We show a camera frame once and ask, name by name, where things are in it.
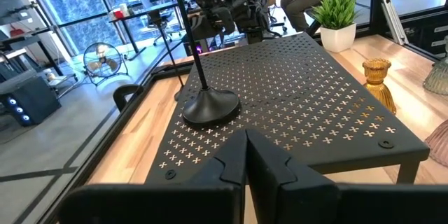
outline white plant pot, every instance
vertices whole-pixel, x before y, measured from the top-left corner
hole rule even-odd
[[[322,45],[330,52],[339,53],[347,50],[355,41],[356,24],[333,30],[321,27]]]

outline pink object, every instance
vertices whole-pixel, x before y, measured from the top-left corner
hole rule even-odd
[[[448,167],[448,120],[444,121],[426,139],[431,152],[429,156],[439,164]]]

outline person's leg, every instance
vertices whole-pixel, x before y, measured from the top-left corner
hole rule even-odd
[[[286,13],[286,7],[293,1],[294,0],[280,0],[280,6],[283,9],[283,11],[285,12],[286,17],[288,17],[288,14]]]
[[[294,0],[286,7],[286,15],[289,22],[297,32],[302,32],[308,28],[304,11],[312,6],[317,6],[321,0]]]

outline black desk frame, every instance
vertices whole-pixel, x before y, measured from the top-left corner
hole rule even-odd
[[[11,43],[11,44],[9,44],[9,46],[13,50],[19,50],[19,49],[22,49],[22,48],[24,48],[26,46],[29,46],[29,45],[33,44],[33,43],[37,43],[39,45],[39,47],[42,49],[42,52],[45,55],[45,57],[47,58],[47,60],[49,61],[51,67],[53,67],[55,69],[56,73],[59,76],[63,76],[64,74],[62,73],[61,69],[56,64],[55,60],[51,57],[51,55],[48,52],[47,48],[42,43],[41,38],[39,38],[39,36],[38,36],[41,33],[49,32],[49,31],[50,31],[49,28],[40,29],[40,30],[36,31],[36,33],[34,33],[33,36],[31,36],[29,38],[25,38],[22,41],[17,41],[17,42]]]
[[[154,7],[149,8],[149,9],[146,9],[146,10],[144,10],[141,13],[137,13],[137,14],[130,15],[130,16],[127,16],[127,17],[124,17],[124,18],[120,18],[120,19],[117,19],[117,20],[109,21],[110,23],[116,23],[118,21],[121,21],[121,23],[123,24],[123,27],[125,28],[126,34],[129,37],[129,40],[130,40],[130,42],[132,44],[132,48],[134,49],[134,52],[136,53],[133,57],[126,58],[126,60],[133,60],[133,59],[135,59],[137,56],[139,56],[146,49],[146,47],[141,49],[141,50],[139,50],[137,48],[137,44],[136,44],[136,42],[134,40],[134,37],[133,37],[133,35],[132,35],[132,33],[131,33],[130,29],[129,29],[129,26],[126,23],[126,21],[130,20],[130,19],[133,19],[133,18],[141,17],[143,15],[147,15],[151,11],[163,11],[163,10],[167,10],[169,8],[174,8],[174,7],[177,7],[177,6],[178,6],[177,1],[170,1],[170,2],[167,2],[167,3],[162,3],[162,4],[159,4],[159,5],[156,5]]]

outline black fan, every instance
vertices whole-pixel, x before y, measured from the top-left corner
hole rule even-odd
[[[84,67],[88,76],[93,78],[103,78],[95,85],[99,85],[106,79],[118,75],[127,75],[127,66],[123,61],[118,50],[107,43],[94,43],[90,45],[84,52]],[[125,73],[119,73],[121,65],[124,64],[126,68]]]

